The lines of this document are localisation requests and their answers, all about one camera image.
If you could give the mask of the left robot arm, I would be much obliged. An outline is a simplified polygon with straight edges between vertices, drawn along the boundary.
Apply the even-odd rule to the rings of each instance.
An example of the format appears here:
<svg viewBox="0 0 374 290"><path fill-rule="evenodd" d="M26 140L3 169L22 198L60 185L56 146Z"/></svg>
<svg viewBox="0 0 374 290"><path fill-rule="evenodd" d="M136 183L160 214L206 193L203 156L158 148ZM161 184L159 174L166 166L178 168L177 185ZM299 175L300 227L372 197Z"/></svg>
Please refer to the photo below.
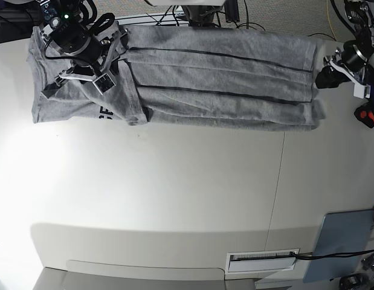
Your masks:
<svg viewBox="0 0 374 290"><path fill-rule="evenodd" d="M342 16L335 1L331 6L353 39L344 43L342 50L324 58L324 67L317 74L318 89L336 88L344 82L357 81L360 85L374 86L374 1L344 1Z"/></svg>

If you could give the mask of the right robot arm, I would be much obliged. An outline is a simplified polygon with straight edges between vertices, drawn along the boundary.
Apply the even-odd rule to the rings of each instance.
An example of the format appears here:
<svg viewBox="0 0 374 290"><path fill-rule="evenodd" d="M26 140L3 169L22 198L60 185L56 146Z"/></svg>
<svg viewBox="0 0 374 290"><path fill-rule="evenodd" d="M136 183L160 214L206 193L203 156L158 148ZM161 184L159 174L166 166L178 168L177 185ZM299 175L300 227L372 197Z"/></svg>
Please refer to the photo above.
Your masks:
<svg viewBox="0 0 374 290"><path fill-rule="evenodd" d="M77 85L103 102L119 99L119 60L128 30L113 13L97 14L93 1L40 1L40 68L48 89Z"/></svg>

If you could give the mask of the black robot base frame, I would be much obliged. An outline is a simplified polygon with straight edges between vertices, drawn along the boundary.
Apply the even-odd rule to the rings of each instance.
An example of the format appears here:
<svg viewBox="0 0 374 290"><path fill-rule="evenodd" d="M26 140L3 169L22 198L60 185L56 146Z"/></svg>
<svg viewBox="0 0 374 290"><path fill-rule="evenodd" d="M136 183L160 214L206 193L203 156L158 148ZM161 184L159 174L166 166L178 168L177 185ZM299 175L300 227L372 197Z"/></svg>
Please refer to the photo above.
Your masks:
<svg viewBox="0 0 374 290"><path fill-rule="evenodd" d="M221 5L171 5L164 12L144 13L117 18L121 25L154 25L167 27L211 27L223 28L227 24L236 29L265 30L252 22L247 2L243 2L245 20L240 18L238 1L224 1Z"/></svg>

